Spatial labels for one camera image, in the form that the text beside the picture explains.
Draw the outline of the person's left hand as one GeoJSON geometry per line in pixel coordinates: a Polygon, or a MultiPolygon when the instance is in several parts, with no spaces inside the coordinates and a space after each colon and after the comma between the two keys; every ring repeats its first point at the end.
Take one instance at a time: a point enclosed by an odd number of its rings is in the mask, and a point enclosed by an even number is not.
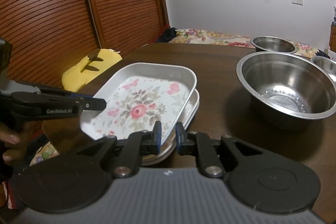
{"type": "Polygon", "coordinates": [[[20,136],[9,129],[4,124],[1,124],[1,142],[5,145],[6,151],[2,154],[2,159],[5,163],[17,161],[21,158],[20,136]]]}

